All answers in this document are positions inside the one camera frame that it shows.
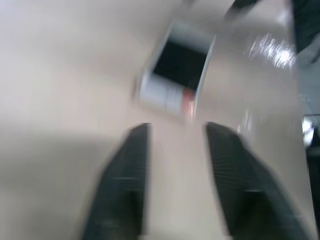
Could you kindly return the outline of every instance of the beige table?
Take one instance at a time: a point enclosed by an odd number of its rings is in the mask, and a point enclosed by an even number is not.
[[[246,58],[230,37],[235,26],[214,26],[230,3],[200,1],[188,15],[221,37],[196,119],[183,124],[132,101],[134,78],[179,1],[0,2],[1,239],[77,239],[106,156],[141,122],[153,126],[148,237],[225,239],[207,121],[239,128],[317,238],[296,82]],[[281,11],[262,5],[239,24],[257,23],[281,39],[285,29],[273,22]]]

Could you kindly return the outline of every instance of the table surface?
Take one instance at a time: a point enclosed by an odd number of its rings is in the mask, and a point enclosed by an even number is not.
[[[227,238],[202,128],[208,121],[246,137],[317,239],[295,72],[244,54],[251,31],[288,38],[266,21],[279,9],[261,15],[260,6],[229,26],[217,22],[232,1],[200,1],[186,14],[218,37],[196,118],[184,123],[132,99],[180,2],[129,2],[0,2],[1,239],[77,239],[106,157],[141,122],[152,123],[150,239]]]

